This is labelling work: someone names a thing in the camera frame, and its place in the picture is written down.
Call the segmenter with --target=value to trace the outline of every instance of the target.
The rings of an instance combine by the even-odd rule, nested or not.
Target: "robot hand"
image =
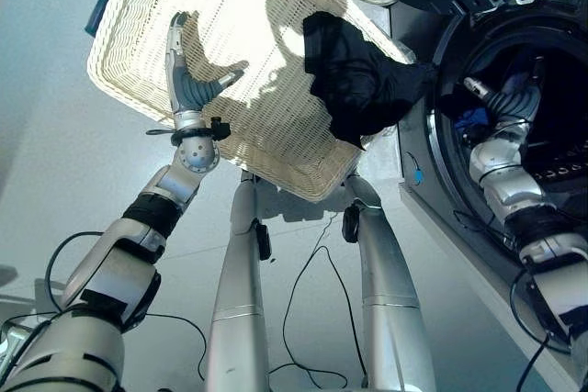
[[[182,111],[201,111],[215,96],[243,76],[243,70],[238,69],[212,82],[199,82],[192,78],[187,70],[186,56],[182,50],[182,33],[187,19],[186,12],[175,14],[167,33],[165,71],[174,114]]]

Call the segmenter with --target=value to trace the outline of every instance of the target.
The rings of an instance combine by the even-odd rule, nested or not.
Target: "washing machine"
[[[499,90],[518,53],[545,57],[523,165],[588,237],[587,9],[586,0],[401,0],[390,9],[392,37],[439,66],[435,90],[399,123],[406,186],[507,284],[521,264],[469,177],[473,126],[489,116],[461,84],[473,75]]]

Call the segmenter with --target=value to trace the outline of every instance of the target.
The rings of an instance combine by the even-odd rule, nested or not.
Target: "metal leg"
[[[269,390],[254,187],[254,177],[243,172],[212,316],[207,392]]]
[[[345,188],[357,207],[352,211],[356,213],[356,236],[361,252],[369,387],[435,391],[433,362],[419,300],[379,196],[357,175],[345,180]]]

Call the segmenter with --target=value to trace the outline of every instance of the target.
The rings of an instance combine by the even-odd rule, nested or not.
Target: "washing machine drum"
[[[586,234],[588,211],[588,34],[586,0],[517,0],[496,10],[454,17],[435,52],[439,83],[427,103],[443,180],[480,218],[491,215],[469,178],[469,154],[484,126],[495,123],[462,86],[474,76],[500,90],[513,63],[545,59],[542,98],[523,165],[561,213]]]

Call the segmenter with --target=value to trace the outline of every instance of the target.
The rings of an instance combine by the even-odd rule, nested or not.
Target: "black rubber band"
[[[197,129],[180,129],[174,132],[172,135],[172,145],[179,146],[184,138],[191,137],[212,137],[214,132],[209,128],[197,128]]]

